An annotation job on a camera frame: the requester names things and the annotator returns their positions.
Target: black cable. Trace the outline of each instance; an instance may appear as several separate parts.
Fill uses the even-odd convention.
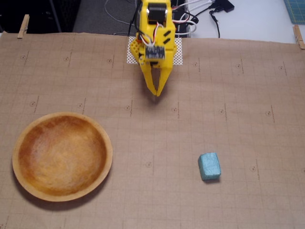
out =
[[[195,16],[197,17],[199,14],[202,14],[203,12],[209,10],[209,9],[212,9],[211,6],[209,6],[208,8],[204,9],[203,11],[200,11],[199,13],[197,13]]]
[[[193,15],[193,14],[191,14],[189,11],[185,11],[185,10],[183,10],[183,9],[182,9],[182,11],[183,11],[183,13],[186,13],[186,14],[188,14],[188,15],[190,15],[190,16],[193,17],[193,18],[191,19],[191,21],[195,22],[196,24],[199,22],[199,19],[197,18],[196,15]],[[184,30],[186,29],[186,27],[187,27],[188,25],[192,25],[192,24],[191,24],[191,23],[188,23],[188,22],[184,22],[184,23],[179,23],[179,24],[177,24],[177,26],[180,26],[180,29],[179,29],[179,31],[177,31],[176,33],[181,33],[182,31],[184,31]]]
[[[178,12],[180,9],[181,9],[181,8],[178,8],[178,9],[176,9],[176,10],[173,10],[173,12],[175,12],[175,11]],[[192,16],[193,18],[195,18],[196,21],[199,21],[198,18],[197,18],[197,16],[191,14],[189,11],[186,11],[186,10],[183,10],[183,9],[182,9],[182,12],[183,12],[183,13],[186,13],[186,14],[188,14],[188,15],[190,15],[190,16]]]
[[[131,27],[132,27],[132,23],[134,22],[134,26],[135,26],[135,29],[140,33],[140,34],[144,34],[140,29],[139,27],[137,26],[137,17],[138,17],[138,10],[140,8],[140,5],[141,5],[141,0],[138,0],[138,5],[137,5],[137,8],[134,12],[134,15],[133,15],[133,18],[132,20],[130,21],[130,24],[129,24],[129,29],[128,29],[128,36],[130,34],[130,30],[131,30]]]
[[[218,3],[218,1],[215,1],[208,8],[204,9],[203,11],[200,11],[195,16],[197,17],[198,15],[202,14],[203,12],[205,12],[205,11],[207,11],[209,9],[215,9],[216,7],[219,7],[219,6],[220,6],[220,3]]]
[[[219,7],[219,6],[220,6],[220,3],[218,3],[218,1],[215,1],[215,2],[213,2],[208,8],[206,8],[206,9],[204,9],[203,11],[200,11],[199,13],[197,13],[197,14],[195,15],[195,18],[199,21],[199,19],[197,18],[198,15],[202,14],[203,12],[205,12],[205,11],[207,11],[207,10],[215,9],[216,7]],[[186,29],[187,26],[188,26],[188,24],[185,25],[183,28],[181,28],[181,26],[180,26],[180,29],[179,29],[179,31],[177,31],[177,33],[183,32],[183,31]]]
[[[210,11],[210,15],[213,19],[213,21],[216,23],[217,26],[217,31],[218,31],[218,38],[220,38],[220,32],[219,32],[219,26],[218,26],[218,20],[216,19],[216,17],[213,15],[215,11],[211,10]]]

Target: black power adapter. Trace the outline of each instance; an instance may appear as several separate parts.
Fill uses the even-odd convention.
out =
[[[218,2],[219,5],[222,6],[224,8],[224,11],[226,11],[227,13],[234,10],[234,5],[228,0],[216,0],[216,2]]]

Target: floor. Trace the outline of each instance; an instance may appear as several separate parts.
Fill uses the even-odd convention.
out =
[[[106,0],[81,1],[73,32],[126,35],[129,25],[111,18],[105,11],[105,2]],[[176,0],[172,0],[172,4],[176,5]],[[134,0],[109,0],[106,9],[116,19],[129,23],[135,11],[135,4]]]

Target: grid paper mat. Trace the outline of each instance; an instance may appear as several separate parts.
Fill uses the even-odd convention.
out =
[[[138,64],[136,59],[133,57],[132,53],[130,52],[130,44],[133,42],[135,37],[129,37],[128,39],[128,47],[127,47],[127,63]],[[183,65],[183,57],[182,57],[182,40],[180,38],[175,38],[175,44],[177,45],[177,52],[173,57],[173,64],[174,65]]]
[[[152,99],[128,39],[0,38],[1,229],[304,229],[305,52],[296,44],[183,39]],[[21,131],[43,115],[97,120],[113,145],[108,178],[75,201],[45,202],[14,178]],[[200,154],[222,175],[204,183]]]
[[[305,0],[284,0],[293,24],[305,24]]]

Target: white wire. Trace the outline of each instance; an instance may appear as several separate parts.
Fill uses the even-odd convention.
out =
[[[200,8],[200,7],[202,7],[202,6],[206,5],[206,4],[212,4],[212,1],[211,1],[211,0],[208,0],[208,1],[205,2],[205,3],[202,3],[202,4],[198,5],[198,6],[195,6],[195,7],[191,8],[191,9],[189,10],[189,12],[191,12],[192,10],[198,9],[198,8]]]
[[[174,9],[176,10],[177,8],[180,8],[182,6],[193,4],[193,3],[196,3],[196,2],[199,2],[199,1],[202,1],[202,0],[195,0],[195,1],[186,2],[184,4],[181,4],[181,5],[177,6],[177,7],[174,7]]]
[[[114,16],[112,16],[112,15],[107,11],[106,5],[107,5],[108,1],[109,1],[109,0],[106,0],[106,1],[105,1],[105,4],[104,4],[104,8],[105,8],[106,13],[107,13],[110,17],[112,17],[114,20],[129,25],[130,23],[127,23],[127,22],[124,22],[124,21],[121,21],[121,20],[116,19]]]
[[[183,32],[183,33],[175,33],[176,35],[188,35],[188,34],[191,34],[196,31],[196,29],[197,29],[196,23],[193,21],[187,21],[187,22],[189,22],[190,24],[193,24],[195,26],[194,30],[189,31],[189,32]]]

